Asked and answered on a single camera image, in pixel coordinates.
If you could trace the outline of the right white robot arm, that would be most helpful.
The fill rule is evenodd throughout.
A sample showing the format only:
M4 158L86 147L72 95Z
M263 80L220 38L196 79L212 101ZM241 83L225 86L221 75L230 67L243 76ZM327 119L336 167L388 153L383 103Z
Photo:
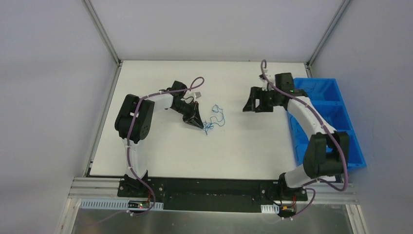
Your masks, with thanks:
M272 112L274 107L281 106L296 119L309 140L302 164L279 176L277 195L288 200L305 185L337 175L344 176L342 187L327 184L339 192L345 191L349 186L348 133L336 130L320 115L308 94L295 88L291 73L276 74L271 81L267 72L262 71L259 78L263 86L251 87L243 112Z

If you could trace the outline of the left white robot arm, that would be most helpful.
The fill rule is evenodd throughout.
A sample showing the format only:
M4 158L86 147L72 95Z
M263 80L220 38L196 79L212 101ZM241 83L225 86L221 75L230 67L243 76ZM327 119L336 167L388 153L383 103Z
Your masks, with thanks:
M190 126L203 129L199 103L196 95L187 102L185 95L200 87L194 81L186 86L180 81L174 81L171 87L142 97L128 94L121 105L114 127L121 137L126 151L127 167L124 174L126 184L136 197L148 193L147 155L144 150L144 139L151 128L153 114L157 111L172 109L182 115L182 121Z

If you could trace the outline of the blue plastic compartment bin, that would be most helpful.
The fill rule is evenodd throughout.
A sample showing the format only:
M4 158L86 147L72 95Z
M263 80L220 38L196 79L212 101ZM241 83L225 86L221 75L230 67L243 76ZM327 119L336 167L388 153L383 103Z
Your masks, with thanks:
M356 134L347 113L339 86L333 78L295 78L295 88L303 89L322 118L339 132L347 132L350 138L348 170L367 166ZM303 162L308 138L297 120L288 114L289 128L298 165Z

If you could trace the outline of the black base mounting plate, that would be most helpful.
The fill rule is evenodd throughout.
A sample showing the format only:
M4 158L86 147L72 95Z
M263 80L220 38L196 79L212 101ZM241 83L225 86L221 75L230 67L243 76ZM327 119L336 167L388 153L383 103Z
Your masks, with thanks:
M147 177L143 182L125 175L118 197L150 199L165 210L258 213L274 201L307 201L302 188L288 189L277 180Z

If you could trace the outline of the aluminium frame rail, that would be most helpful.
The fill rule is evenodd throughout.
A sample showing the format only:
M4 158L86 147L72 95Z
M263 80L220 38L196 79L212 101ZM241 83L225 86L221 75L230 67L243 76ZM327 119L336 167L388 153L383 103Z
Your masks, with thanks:
M117 198L119 178L76 177L68 198Z

